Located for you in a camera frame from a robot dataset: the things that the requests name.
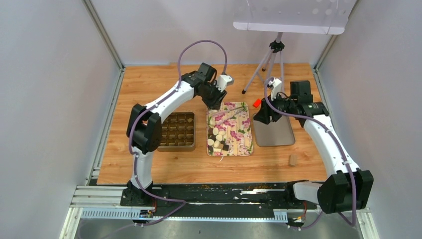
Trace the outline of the pink silicone tongs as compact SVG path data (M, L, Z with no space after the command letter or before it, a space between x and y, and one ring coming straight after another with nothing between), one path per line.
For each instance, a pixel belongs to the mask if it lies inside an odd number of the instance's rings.
M237 107L237 108L234 108L234 109L231 109L231 110L226 110L226 111L223 111L223 112L215 113L215 114L211 115L211 119L209 120L209 124L211 126L221 125L224 122L231 119L232 117L236 116L237 114L243 112L244 109L245 109L244 107ZM215 118L217 118L221 115L225 115L225 117L220 119L220 120L215 119Z

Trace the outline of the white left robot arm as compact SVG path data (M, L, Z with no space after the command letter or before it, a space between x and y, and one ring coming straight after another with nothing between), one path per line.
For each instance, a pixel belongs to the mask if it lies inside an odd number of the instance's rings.
M220 109L226 96L226 87L234 78L226 73L216 74L216 69L202 63L198 70L179 75L178 81L165 94L145 106L132 107L126 135L129 152L133 155L132 177L123 191L123 200L146 206L152 199L161 199L151 192L154 152L161 144L162 123L179 106L196 96L210 110Z

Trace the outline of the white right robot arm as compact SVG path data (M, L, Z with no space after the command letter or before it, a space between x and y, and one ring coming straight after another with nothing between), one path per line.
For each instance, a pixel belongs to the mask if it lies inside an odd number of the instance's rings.
M266 125L282 117L298 120L313 140L327 173L323 183L289 182L284 194L286 205L296 208L308 201L318 204L326 214L364 209L374 183L373 175L369 170L362 170L347 153L327 108L322 102L314 101L310 82L292 81L289 96L282 93L283 83L278 78L270 77L264 85L271 93L264 94L261 108L253 119Z

